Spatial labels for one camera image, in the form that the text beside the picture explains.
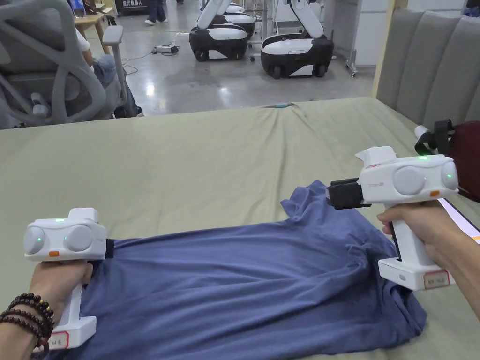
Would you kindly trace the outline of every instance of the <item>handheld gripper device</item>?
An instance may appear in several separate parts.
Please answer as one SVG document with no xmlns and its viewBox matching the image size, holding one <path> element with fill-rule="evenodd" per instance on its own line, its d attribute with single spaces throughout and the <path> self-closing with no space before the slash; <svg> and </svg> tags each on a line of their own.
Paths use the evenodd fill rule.
<svg viewBox="0 0 480 360">
<path fill-rule="evenodd" d="M 68 217 L 39 219 L 24 237 L 25 257 L 32 261 L 103 260 L 113 257 L 113 241 L 98 223 L 93 208 L 70 210 Z M 80 317 L 82 284 L 72 292 L 49 340 L 50 349 L 76 348 L 96 331 L 96 317 Z"/>
<path fill-rule="evenodd" d="M 389 146 L 363 152 L 360 177 L 333 181 L 326 190 L 335 209 L 435 200 L 458 192 L 453 159 L 444 155 L 397 158 Z M 450 274 L 427 255 L 423 242 L 404 221 L 390 224 L 398 257 L 378 262 L 380 276 L 411 290 L 447 286 Z"/>
</svg>

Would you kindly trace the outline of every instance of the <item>t-shirt sleeve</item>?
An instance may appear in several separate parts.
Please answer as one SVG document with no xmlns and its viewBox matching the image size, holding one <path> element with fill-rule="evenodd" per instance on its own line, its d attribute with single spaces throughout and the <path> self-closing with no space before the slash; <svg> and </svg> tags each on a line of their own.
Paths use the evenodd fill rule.
<svg viewBox="0 0 480 360">
<path fill-rule="evenodd" d="M 85 40 L 85 38 L 80 34 L 80 32 L 75 29 L 75 32 L 77 33 L 77 39 L 78 39 L 78 46 L 80 47 L 81 51 L 87 51 L 90 50 L 90 43 Z"/>
</svg>

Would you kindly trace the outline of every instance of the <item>gray upholstered headboard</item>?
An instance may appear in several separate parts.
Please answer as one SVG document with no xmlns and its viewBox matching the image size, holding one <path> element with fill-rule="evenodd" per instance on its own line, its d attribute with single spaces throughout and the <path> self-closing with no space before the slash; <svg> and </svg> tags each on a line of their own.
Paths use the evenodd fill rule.
<svg viewBox="0 0 480 360">
<path fill-rule="evenodd" d="M 394 12 L 377 98 L 417 124 L 480 120 L 480 19 Z"/>
</svg>

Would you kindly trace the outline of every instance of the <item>jeans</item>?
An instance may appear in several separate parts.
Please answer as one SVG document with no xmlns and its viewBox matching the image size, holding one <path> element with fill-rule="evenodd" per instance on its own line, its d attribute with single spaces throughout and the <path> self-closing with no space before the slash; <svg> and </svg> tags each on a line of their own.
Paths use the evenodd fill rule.
<svg viewBox="0 0 480 360">
<path fill-rule="evenodd" d="M 115 79 L 117 75 L 117 68 L 115 67 L 115 60 L 111 55 L 102 55 L 100 58 L 95 59 L 93 64 L 93 71 L 104 88 L 106 88 Z M 125 79 L 125 87 L 127 88 L 127 102 L 122 107 L 125 110 L 127 118 L 134 118 L 138 114 L 138 107 L 133 98 L 133 94 L 128 87 L 127 80 Z"/>
<path fill-rule="evenodd" d="M 164 21 L 167 17 L 165 16 L 165 10 L 163 10 L 163 0 L 149 0 L 148 13 L 148 20 L 151 22 Z"/>
</svg>

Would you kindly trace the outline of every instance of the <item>beaded bracelet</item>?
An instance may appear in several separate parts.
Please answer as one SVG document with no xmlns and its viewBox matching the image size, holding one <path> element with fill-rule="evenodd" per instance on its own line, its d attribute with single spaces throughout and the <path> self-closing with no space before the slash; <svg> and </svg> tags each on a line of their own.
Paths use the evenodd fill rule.
<svg viewBox="0 0 480 360">
<path fill-rule="evenodd" d="M 35 310 L 41 319 L 37 316 L 23 310 L 13 309 L 17 305 L 25 305 Z M 12 323 L 20 326 L 27 332 L 37 338 L 36 347 L 43 346 L 43 355 L 49 350 L 48 339 L 52 335 L 54 321 L 53 310 L 48 306 L 48 302 L 43 301 L 39 295 L 33 293 L 24 293 L 17 296 L 9 305 L 8 309 L 0 314 L 0 323 Z"/>
</svg>

